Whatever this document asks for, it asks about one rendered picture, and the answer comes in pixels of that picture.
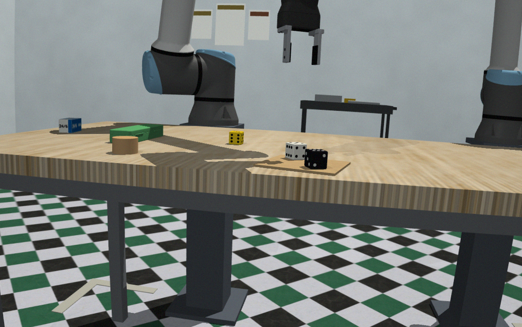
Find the wooden tabletop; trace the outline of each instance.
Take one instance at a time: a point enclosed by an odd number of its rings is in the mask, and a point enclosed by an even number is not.
[[[139,153],[113,155],[109,130],[141,123],[84,124],[81,132],[45,129],[0,136],[0,173],[450,213],[522,217],[522,149],[411,139],[227,128],[164,126]],[[349,161],[335,176],[254,167],[307,143]]]

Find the blue joint cap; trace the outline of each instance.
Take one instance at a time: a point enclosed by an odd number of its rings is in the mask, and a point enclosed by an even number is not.
[[[151,51],[144,52],[142,58],[142,76],[144,86],[149,93],[162,94],[162,81],[159,79],[158,67],[155,65]]]
[[[517,70],[489,69],[486,78],[501,85],[522,85],[522,72]]]
[[[220,58],[222,60],[225,60],[229,64],[233,65],[234,68],[236,68],[236,62],[234,61],[234,55],[230,54],[225,51],[219,51],[219,50],[210,50],[210,49],[198,49],[195,52],[196,54],[207,54],[211,56],[215,56],[217,58]]]

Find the wooden cylinder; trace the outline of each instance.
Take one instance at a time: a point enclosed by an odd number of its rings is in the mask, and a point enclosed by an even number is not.
[[[136,154],[138,153],[137,136],[114,136],[111,139],[111,153]]]

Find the blue and white box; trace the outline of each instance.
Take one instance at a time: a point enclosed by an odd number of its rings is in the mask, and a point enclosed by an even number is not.
[[[59,119],[59,133],[74,133],[81,130],[81,118]]]

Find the yellow object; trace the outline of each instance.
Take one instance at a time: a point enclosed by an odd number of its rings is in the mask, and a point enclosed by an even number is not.
[[[228,143],[241,145],[244,142],[244,132],[238,130],[231,130],[228,132]]]

